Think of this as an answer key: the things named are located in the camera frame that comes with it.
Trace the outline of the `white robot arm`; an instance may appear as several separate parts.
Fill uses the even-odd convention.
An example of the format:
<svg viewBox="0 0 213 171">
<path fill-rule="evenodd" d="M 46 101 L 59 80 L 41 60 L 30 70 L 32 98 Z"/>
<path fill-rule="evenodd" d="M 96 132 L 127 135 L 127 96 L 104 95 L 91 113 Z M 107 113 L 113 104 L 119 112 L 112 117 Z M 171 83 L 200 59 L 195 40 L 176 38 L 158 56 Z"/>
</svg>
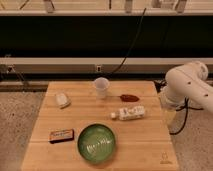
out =
<svg viewBox="0 0 213 171">
<path fill-rule="evenodd" d="M 207 66 L 193 61 L 170 69 L 166 75 L 166 86 L 159 93 L 163 116 L 170 125 L 176 115 L 175 109 L 191 99 L 213 114 L 213 87 L 206 83 Z"/>
</svg>

